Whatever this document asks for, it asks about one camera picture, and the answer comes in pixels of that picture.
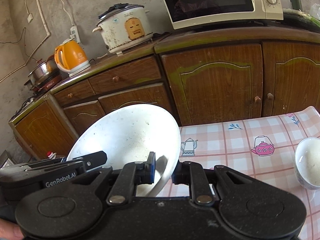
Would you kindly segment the person's left hand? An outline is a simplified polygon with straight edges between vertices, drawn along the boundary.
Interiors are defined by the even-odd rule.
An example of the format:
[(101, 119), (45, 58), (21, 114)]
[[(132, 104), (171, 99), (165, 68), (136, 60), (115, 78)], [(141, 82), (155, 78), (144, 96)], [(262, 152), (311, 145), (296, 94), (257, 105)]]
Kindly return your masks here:
[(24, 239), (24, 235), (18, 225), (3, 219), (0, 220), (0, 237), (9, 240)]

